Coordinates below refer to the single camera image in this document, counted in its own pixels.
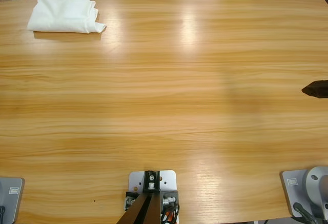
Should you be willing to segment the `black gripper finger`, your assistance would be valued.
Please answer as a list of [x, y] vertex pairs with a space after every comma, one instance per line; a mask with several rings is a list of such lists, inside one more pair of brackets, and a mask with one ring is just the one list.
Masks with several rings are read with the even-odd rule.
[[315, 98], [328, 98], [328, 90], [326, 88], [303, 88], [301, 91], [304, 94]]
[[316, 80], [302, 88], [302, 91], [327, 91], [328, 80]]

